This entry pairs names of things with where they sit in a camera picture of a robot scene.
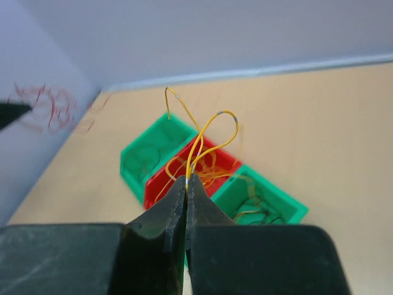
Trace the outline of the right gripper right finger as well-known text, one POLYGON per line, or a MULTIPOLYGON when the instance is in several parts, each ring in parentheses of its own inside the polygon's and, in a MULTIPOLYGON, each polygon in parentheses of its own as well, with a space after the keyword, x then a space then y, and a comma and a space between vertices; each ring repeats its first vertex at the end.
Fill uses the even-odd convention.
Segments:
POLYGON ((193 294, 349 294, 335 245, 306 225, 240 226, 189 179, 185 249, 193 294))

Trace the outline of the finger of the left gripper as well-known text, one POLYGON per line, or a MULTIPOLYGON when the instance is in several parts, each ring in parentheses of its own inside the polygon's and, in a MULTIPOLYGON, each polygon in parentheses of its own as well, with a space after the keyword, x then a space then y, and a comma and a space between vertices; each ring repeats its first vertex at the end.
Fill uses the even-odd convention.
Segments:
POLYGON ((0 130, 3 130, 31 110, 32 107, 28 104, 1 102, 0 130))

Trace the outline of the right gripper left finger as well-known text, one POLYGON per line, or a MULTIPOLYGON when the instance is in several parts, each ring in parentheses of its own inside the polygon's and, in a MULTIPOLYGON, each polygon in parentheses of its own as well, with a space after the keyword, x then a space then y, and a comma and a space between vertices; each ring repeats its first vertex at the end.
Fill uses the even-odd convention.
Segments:
POLYGON ((185 179, 127 224, 1 228, 2 294, 181 294, 185 179))

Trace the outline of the right green bin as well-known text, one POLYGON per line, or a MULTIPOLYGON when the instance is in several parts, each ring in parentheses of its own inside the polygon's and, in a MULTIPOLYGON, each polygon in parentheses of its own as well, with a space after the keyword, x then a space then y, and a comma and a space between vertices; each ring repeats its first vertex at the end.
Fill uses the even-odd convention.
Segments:
POLYGON ((308 208, 242 165, 211 200, 239 225, 298 224, 308 208))

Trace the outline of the green bin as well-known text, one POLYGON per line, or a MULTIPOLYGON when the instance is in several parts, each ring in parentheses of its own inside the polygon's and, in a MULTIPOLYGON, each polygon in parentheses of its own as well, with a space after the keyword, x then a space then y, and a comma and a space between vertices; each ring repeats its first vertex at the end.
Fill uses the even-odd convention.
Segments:
POLYGON ((163 114, 120 154, 120 176, 140 203, 145 184, 197 131, 175 115, 163 114))
POLYGON ((211 200, 239 225, 298 224, 308 208, 242 165, 211 200))

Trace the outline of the red bin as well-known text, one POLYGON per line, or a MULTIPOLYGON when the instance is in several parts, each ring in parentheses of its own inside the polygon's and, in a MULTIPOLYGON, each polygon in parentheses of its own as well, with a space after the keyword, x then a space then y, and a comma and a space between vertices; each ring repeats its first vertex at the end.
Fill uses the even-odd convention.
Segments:
MULTIPOLYGON (((192 138, 146 182, 143 201, 145 209, 161 200, 176 178, 185 175, 187 158, 194 142, 195 138, 192 138)), ((240 160, 220 148, 202 157, 196 163, 195 173, 200 177, 207 195, 212 197, 242 164, 240 160)))

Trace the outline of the left green bin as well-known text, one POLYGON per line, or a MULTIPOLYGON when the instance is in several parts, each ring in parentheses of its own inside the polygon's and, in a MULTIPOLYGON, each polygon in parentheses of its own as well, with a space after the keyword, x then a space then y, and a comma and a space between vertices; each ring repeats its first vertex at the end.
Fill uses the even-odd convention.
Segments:
POLYGON ((120 154, 120 176, 140 203, 145 184, 197 131, 175 115, 163 114, 120 154))

